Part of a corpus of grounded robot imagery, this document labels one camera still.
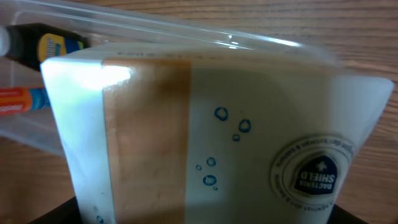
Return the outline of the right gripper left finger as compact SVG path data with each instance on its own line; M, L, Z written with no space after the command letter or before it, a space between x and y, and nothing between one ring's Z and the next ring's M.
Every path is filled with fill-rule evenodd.
M31 221L29 224L82 224L75 197Z

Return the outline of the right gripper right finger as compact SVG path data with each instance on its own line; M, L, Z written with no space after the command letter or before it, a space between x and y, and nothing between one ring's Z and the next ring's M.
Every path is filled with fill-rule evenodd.
M342 209L338 205L334 205L327 224L368 224L362 219Z

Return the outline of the orange bottle white cap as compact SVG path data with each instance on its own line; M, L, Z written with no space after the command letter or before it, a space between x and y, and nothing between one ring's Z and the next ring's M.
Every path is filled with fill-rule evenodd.
M23 113L50 107L45 88L13 87L1 89L1 115Z

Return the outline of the black bottle white cap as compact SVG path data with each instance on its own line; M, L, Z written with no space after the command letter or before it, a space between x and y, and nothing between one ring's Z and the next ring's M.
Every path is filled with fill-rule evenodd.
M70 54L90 46L83 36L42 23L1 27L1 57L33 70L50 57Z

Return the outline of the white and blue box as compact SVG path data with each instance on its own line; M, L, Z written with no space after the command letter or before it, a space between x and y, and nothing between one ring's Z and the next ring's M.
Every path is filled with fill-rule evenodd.
M394 89L192 45L106 44L41 69L83 223L327 223Z

